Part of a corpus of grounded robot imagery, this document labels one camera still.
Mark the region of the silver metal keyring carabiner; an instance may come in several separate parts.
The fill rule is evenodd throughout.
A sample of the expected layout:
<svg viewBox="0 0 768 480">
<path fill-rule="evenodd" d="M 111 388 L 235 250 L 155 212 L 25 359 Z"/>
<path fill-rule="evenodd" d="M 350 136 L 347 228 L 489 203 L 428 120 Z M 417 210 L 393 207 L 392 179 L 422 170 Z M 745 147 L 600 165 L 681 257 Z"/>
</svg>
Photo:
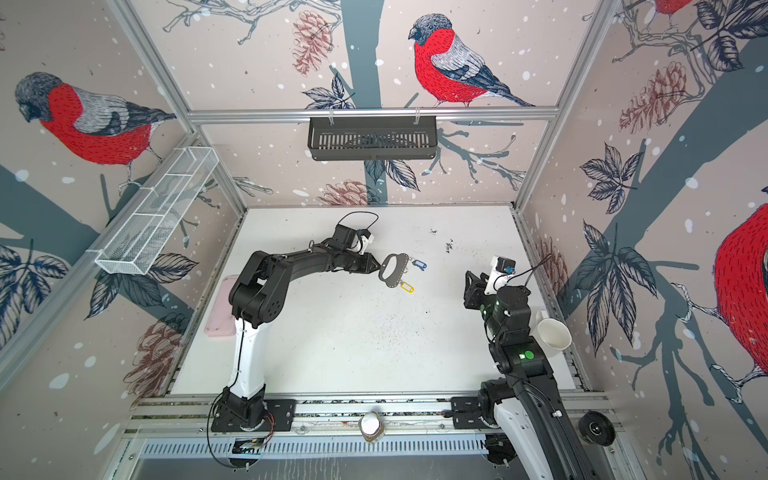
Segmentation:
<svg viewBox="0 0 768 480">
<path fill-rule="evenodd" d="M 391 253 L 382 262 L 378 271 L 378 279 L 388 288 L 395 288 L 401 284 L 402 277 L 407 270 L 409 256 L 405 253 Z"/>
</svg>

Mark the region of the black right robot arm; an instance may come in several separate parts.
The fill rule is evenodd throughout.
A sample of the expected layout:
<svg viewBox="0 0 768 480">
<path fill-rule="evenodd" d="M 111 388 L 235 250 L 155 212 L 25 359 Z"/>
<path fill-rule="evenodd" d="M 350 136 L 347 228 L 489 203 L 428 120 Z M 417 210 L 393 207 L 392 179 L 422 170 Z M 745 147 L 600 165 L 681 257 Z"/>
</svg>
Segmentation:
<svg viewBox="0 0 768 480">
<path fill-rule="evenodd" d="M 503 286 L 487 294 L 487 274 L 465 273 L 464 307 L 480 312 L 501 377 L 481 384 L 480 418 L 499 427 L 530 479 L 597 479 L 563 405 L 553 369 L 531 334 L 531 292 Z"/>
</svg>

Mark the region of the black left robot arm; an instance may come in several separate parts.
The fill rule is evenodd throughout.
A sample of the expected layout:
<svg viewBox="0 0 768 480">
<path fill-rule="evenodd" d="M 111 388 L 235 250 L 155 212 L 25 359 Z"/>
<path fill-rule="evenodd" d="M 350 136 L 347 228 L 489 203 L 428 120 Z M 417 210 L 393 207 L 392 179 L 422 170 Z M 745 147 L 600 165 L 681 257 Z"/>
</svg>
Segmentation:
<svg viewBox="0 0 768 480">
<path fill-rule="evenodd" d="M 293 280 L 315 273 L 380 270 L 380 263 L 367 251 L 372 239 L 367 229 L 339 226 L 332 237 L 304 250 L 251 255 L 228 296 L 236 327 L 235 355 L 231 378 L 211 405 L 209 431 L 291 430 L 296 401 L 266 398 L 264 364 L 271 323 L 282 312 Z"/>
</svg>

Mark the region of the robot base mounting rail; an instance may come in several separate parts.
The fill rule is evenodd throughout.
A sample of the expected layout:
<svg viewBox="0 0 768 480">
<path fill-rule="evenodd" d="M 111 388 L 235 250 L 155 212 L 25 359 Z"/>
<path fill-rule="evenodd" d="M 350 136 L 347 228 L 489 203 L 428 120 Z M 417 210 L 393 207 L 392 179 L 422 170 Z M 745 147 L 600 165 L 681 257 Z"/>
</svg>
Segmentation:
<svg viewBox="0 0 768 480">
<path fill-rule="evenodd" d="M 611 425 L 576 394 L 529 384 L 478 392 L 277 395 L 266 416 L 243 426 L 206 397 L 163 398 L 130 420 L 113 474 L 150 459 L 209 460 L 230 470 L 265 461 L 375 456 L 482 455 L 519 462 L 536 479 L 593 478 L 587 447 L 609 442 Z"/>
</svg>

